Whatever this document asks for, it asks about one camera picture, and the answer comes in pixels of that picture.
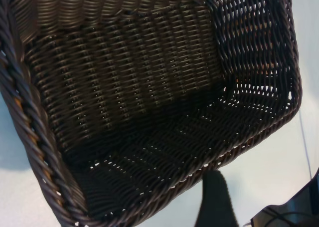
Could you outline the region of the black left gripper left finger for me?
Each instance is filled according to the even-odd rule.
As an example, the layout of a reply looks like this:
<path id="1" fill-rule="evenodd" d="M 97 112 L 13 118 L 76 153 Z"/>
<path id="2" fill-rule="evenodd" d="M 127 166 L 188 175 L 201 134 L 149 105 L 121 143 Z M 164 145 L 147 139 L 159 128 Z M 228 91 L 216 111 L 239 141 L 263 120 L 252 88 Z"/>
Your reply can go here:
<path id="1" fill-rule="evenodd" d="M 219 171 L 204 174 L 196 227 L 237 227 L 226 180 Z"/>

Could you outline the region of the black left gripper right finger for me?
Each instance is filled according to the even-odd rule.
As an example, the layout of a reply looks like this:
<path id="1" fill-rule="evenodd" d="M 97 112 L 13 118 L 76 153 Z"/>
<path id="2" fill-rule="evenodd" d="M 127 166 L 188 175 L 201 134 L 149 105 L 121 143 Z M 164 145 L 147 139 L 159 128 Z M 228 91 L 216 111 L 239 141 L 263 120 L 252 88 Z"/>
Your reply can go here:
<path id="1" fill-rule="evenodd" d="M 317 227 L 319 174 L 282 205 L 264 207 L 249 221 L 250 227 Z"/>

